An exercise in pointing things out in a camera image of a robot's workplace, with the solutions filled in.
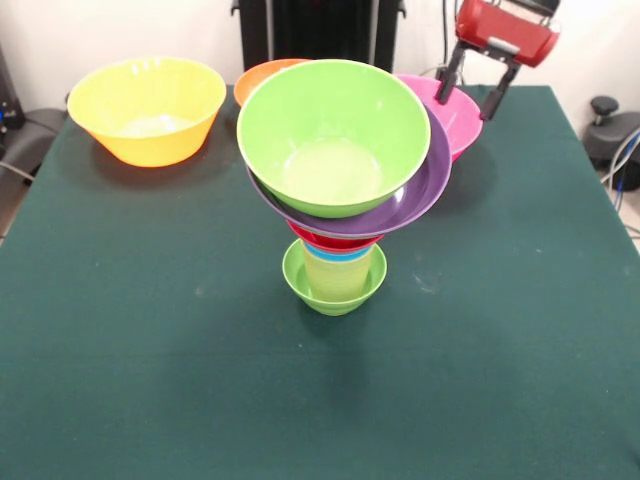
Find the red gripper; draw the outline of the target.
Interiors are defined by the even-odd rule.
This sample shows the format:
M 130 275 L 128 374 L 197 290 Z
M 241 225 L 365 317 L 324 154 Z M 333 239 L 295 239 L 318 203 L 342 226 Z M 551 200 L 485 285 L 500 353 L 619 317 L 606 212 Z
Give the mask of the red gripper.
M 463 1 L 455 31 L 464 42 L 457 42 L 449 63 L 437 69 L 435 100 L 439 104 L 448 102 L 467 43 L 479 51 L 500 50 L 515 60 L 505 59 L 507 70 L 481 107 L 481 119 L 492 120 L 520 64 L 535 68 L 555 47 L 560 27 L 553 17 L 558 7 L 559 1 Z

